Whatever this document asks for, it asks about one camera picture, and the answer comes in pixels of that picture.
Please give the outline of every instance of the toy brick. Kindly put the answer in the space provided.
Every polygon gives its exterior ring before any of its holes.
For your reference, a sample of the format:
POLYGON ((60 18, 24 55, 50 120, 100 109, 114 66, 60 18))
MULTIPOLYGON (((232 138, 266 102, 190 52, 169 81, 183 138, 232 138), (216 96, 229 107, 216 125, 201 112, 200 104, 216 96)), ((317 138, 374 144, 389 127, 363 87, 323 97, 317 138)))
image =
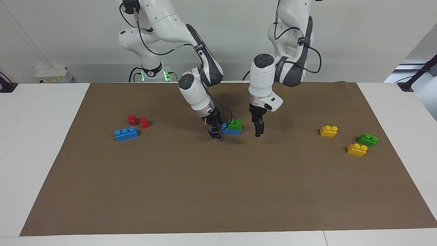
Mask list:
POLYGON ((140 119, 140 123, 141 123, 141 126, 142 126, 143 129, 146 129, 146 128, 150 127, 149 122, 144 117, 140 119))
POLYGON ((115 134, 115 138, 120 142, 138 137, 138 131, 135 127, 129 127, 129 129, 124 128, 122 130, 116 130, 114 134, 115 134))
POLYGON ((324 126, 320 129, 320 135, 323 137, 335 137, 337 135, 338 128, 336 126, 324 126))
POLYGON ((240 119, 233 119, 232 121, 228 122, 229 123, 229 130, 238 130, 241 131, 241 128, 243 127, 243 122, 240 119))
POLYGON ((228 126, 228 124, 226 124, 226 123, 222 124, 222 134, 228 134, 228 135, 240 135, 241 134, 240 130, 225 129, 227 126, 228 126))
POLYGON ((364 144, 368 147, 373 147, 378 142, 378 137, 372 136, 368 133, 361 135, 358 138, 358 143, 364 144))
POLYGON ((128 122, 129 122, 129 125, 131 125, 131 126, 138 125, 138 119, 132 114, 128 116, 128 122))
POLYGON ((347 147, 347 152, 351 155, 363 156, 367 153, 368 147, 366 145, 351 144, 347 147))

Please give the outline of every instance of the brown paper mat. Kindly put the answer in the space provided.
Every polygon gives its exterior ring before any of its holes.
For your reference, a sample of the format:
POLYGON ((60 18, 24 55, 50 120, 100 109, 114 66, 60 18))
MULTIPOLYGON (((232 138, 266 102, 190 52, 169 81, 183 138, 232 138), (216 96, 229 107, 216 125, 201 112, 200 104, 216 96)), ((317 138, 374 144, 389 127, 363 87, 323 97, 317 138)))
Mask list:
POLYGON ((210 89, 243 120, 218 141, 176 84, 92 84, 21 235, 437 227, 356 84, 276 84, 284 105, 261 138, 247 88, 210 89), (152 126, 117 142, 128 114, 152 126), (319 135, 327 124, 335 138, 319 135), (366 132, 378 145, 347 154, 366 132))

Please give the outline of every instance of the black clamp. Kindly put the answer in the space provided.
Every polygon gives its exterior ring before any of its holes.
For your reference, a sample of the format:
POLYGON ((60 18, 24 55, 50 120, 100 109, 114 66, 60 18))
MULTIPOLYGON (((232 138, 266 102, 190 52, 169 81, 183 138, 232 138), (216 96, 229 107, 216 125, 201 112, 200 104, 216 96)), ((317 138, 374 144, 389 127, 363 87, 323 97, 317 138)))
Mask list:
POLYGON ((302 46, 302 45, 310 46, 310 44, 311 44, 311 38, 307 38, 307 37, 298 38, 298 45, 299 46, 302 46))
POLYGON ((15 90, 15 88, 18 85, 18 83, 6 82, 6 80, 4 80, 1 76, 0 76, 0 84, 2 86, 0 89, 0 93, 11 93, 15 90))
POLYGON ((145 31, 150 33, 150 32, 153 32, 154 29, 153 29, 153 27, 150 27, 149 29, 145 29, 145 31))
POLYGON ((149 77, 155 77, 163 68, 163 64, 160 63, 160 65, 157 68, 154 69, 147 69, 147 68, 142 68, 142 70, 147 74, 147 76, 149 77))
POLYGON ((193 47, 194 51, 197 52, 197 53, 199 51, 203 50, 204 48, 205 48, 205 43, 204 42, 202 42, 202 43, 200 43, 200 44, 198 44, 198 45, 193 47))
POLYGON ((267 109, 249 104, 249 112, 252 114, 252 122, 255 126, 255 137, 261 137, 265 126, 263 115, 267 113, 267 109))
POLYGON ((123 0, 123 5, 125 6, 125 13, 133 14, 135 8, 136 12, 139 14, 140 5, 138 0, 123 0))
POLYGON ((215 107, 214 110, 210 111, 209 113, 210 115, 207 117, 202 117, 202 119, 209 125, 209 135, 212 138, 220 139, 222 138, 220 125, 223 124, 220 110, 215 107))

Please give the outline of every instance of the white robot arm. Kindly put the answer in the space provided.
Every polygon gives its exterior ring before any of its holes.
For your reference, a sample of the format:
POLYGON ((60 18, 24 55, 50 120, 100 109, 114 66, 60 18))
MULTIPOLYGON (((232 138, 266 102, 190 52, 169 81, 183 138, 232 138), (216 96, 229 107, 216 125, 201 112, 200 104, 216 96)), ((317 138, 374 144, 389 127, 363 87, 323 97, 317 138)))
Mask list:
POLYGON ((165 42, 182 42, 193 46, 201 60, 201 65, 183 74, 179 80, 179 90, 192 109, 209 125, 208 132, 211 137, 221 138, 220 124, 222 124, 222 120, 220 112, 205 88, 219 84, 223 78, 223 70, 200 35, 190 24, 185 24, 181 20, 170 0, 119 0, 119 3, 124 4, 126 13, 135 16, 138 29, 136 32, 138 38, 132 42, 133 44, 124 45, 129 43, 126 39, 131 39, 128 37, 131 35, 129 32, 134 34, 135 32, 132 32, 132 30, 135 28, 120 34, 120 42, 124 40, 122 45, 138 54, 143 67, 144 63, 147 63, 146 66, 156 67, 158 64, 156 61, 151 64, 151 61, 146 62, 145 60, 150 60, 150 57, 153 57, 152 55, 164 55, 158 54, 148 47, 153 42, 163 40, 165 42), (145 16, 150 23, 149 29, 141 29, 139 26, 139 18, 142 17, 143 12, 145 12, 145 16))
POLYGON ((260 54, 252 62, 249 78, 249 111, 255 125, 256 137, 264 133, 263 115, 267 110, 275 112, 283 103, 282 98, 273 92, 273 83, 294 87, 301 83, 305 71, 310 71, 305 65, 308 49, 315 50, 310 46, 312 17, 309 15, 309 9, 312 1, 322 0, 278 1, 276 21, 268 30, 275 55, 260 54))

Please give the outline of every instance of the black cable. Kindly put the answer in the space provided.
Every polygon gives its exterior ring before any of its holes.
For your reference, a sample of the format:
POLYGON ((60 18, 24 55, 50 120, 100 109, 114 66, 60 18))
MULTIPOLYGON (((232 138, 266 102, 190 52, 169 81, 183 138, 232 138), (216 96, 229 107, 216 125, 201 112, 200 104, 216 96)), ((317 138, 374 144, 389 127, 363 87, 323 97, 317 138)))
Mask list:
POLYGON ((136 73, 136 74, 134 74, 134 83, 135 83, 135 76, 137 76, 137 75, 141 75, 141 76, 142 76, 142 73, 136 73))
POLYGON ((277 25, 278 25, 278 23, 276 22, 275 25, 274 25, 274 39, 275 39, 275 40, 278 40, 282 35, 284 35, 286 32, 288 32, 288 31, 290 31, 290 30, 292 30, 292 29, 300 30, 300 28, 298 28, 298 27, 290 27, 290 28, 287 28, 287 30, 283 31, 283 32, 279 35, 279 37, 276 37, 276 27, 277 27, 277 25))
POLYGON ((246 73, 246 75, 244 75, 243 80, 245 80, 249 74, 250 74, 250 70, 249 70, 249 72, 246 73))
MULTIPOLYGON (((208 89, 207 89, 206 86, 203 84, 203 82, 200 82, 200 83, 203 85, 203 88, 205 88, 206 94, 208 94, 209 97, 210 97, 212 100, 214 100, 218 105, 220 105, 220 106, 222 106, 223 108, 225 108, 225 109, 226 109, 226 110, 231 114, 231 118, 229 119, 229 121, 228 121, 227 124, 226 124, 226 127, 225 127, 223 130, 228 129, 229 124, 230 124, 230 122, 233 120, 233 117, 234 117, 234 114, 232 113, 232 110, 230 110, 228 107, 226 107, 225 105, 223 105, 219 100, 217 100, 213 95, 211 95, 211 93, 209 93, 208 89)), ((210 131, 210 130, 206 127, 206 125, 205 125, 205 129, 206 129, 209 133, 212 133, 212 134, 219 134, 219 133, 222 133, 222 131, 223 131, 222 129, 220 129, 219 132, 213 132, 213 131, 210 131)))
POLYGON ((320 62, 320 63, 319 63, 319 69, 318 69, 317 71, 311 71, 311 70, 307 69, 306 67, 302 66, 301 64, 296 63, 296 62, 292 62, 292 61, 284 61, 284 63, 291 63, 291 64, 294 64, 294 65, 296 65, 296 66, 302 68, 303 70, 306 70, 306 71, 308 71, 308 72, 310 72, 310 73, 312 73, 312 74, 318 74, 318 73, 320 72, 320 69, 322 69, 322 55, 321 55, 320 52, 319 52, 318 50, 316 50, 315 48, 312 48, 312 47, 310 47, 310 46, 308 46, 308 45, 306 45, 306 47, 308 47, 309 49, 314 50, 314 51, 319 55, 319 62, 320 62))
POLYGON ((10 80, 10 78, 8 78, 4 73, 0 72, 1 75, 3 75, 7 80, 9 80, 10 83, 12 83, 12 81, 10 80))
POLYGON ((123 13, 122 13, 122 11, 121 11, 121 7, 123 7, 124 5, 125 5, 125 3, 122 3, 122 4, 120 4, 120 7, 118 8, 119 11, 120 11, 121 17, 123 17, 123 19, 126 21, 126 23, 127 23, 128 25, 130 25, 131 27, 135 27, 135 26, 133 26, 132 24, 129 23, 129 21, 126 19, 126 17, 125 17, 125 16, 123 15, 123 13))
POLYGON ((410 77, 406 77, 406 78, 400 79, 400 80, 396 81, 396 82, 395 82, 395 84, 396 84, 396 83, 398 83, 398 82, 401 82, 401 81, 403 81, 404 79, 409 79, 409 78, 412 78, 413 76, 414 76, 414 75, 412 75, 412 76, 410 76, 410 77))
POLYGON ((300 28, 297 28, 297 27, 290 27, 290 28, 288 28, 287 30, 283 31, 283 32, 279 35, 279 37, 276 37, 276 29, 277 29, 277 25, 279 24, 279 23, 278 23, 278 19, 279 19, 278 10, 279 10, 279 4, 280 4, 280 3, 281 3, 281 0, 278 0, 278 1, 277 1, 277 6, 276 6, 276 18, 275 18, 275 22, 273 23, 273 24, 274 24, 274 39, 275 39, 275 40, 278 40, 282 35, 284 35, 284 33, 288 32, 288 31, 290 31, 290 30, 292 30, 292 29, 300 30, 300 28))
POLYGON ((179 81, 175 72, 168 72, 168 74, 174 74, 174 76, 176 76, 176 81, 179 81))
POLYGON ((134 74, 135 70, 137 70, 137 69, 141 69, 141 67, 135 67, 134 69, 132 69, 131 74, 129 75, 129 83, 132 80, 132 75, 134 74))
POLYGON ((175 51, 176 49, 178 49, 178 48, 180 48, 180 47, 182 47, 182 46, 192 46, 191 44, 183 44, 183 45, 180 45, 180 46, 178 46, 178 47, 176 47, 176 48, 170 50, 169 52, 165 52, 165 53, 159 54, 159 53, 153 52, 152 50, 150 50, 150 49, 147 47, 146 43, 145 43, 144 40, 142 39, 141 29, 140 29, 139 25, 138 25, 138 33, 139 33, 139 37, 141 38, 141 41, 142 41, 142 44, 144 45, 144 47, 146 47, 146 49, 149 50, 152 54, 155 54, 155 55, 157 55, 157 56, 165 56, 165 55, 170 54, 171 52, 175 51))

